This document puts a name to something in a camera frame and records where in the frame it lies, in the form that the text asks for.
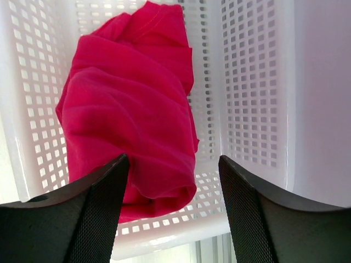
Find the magenta pink t-shirt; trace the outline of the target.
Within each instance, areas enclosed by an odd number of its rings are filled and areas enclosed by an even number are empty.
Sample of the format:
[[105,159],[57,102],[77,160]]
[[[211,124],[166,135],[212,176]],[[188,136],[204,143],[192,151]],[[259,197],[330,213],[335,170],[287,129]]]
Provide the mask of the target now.
[[70,181],[124,154],[130,169],[121,223],[185,207],[197,190],[193,85],[178,4],[146,2],[82,36],[56,107]]

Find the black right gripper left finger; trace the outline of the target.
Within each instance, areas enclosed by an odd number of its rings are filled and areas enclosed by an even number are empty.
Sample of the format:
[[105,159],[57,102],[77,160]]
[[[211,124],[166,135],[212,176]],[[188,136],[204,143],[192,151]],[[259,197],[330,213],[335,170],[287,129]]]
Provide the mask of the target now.
[[1,205],[1,262],[109,262],[128,171],[121,155],[57,190]]

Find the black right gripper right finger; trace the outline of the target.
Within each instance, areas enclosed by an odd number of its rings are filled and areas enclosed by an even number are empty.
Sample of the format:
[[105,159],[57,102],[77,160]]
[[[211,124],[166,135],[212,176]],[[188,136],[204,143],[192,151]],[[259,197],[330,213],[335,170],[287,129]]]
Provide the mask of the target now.
[[227,156],[220,184],[237,262],[350,262],[350,209],[286,191]]

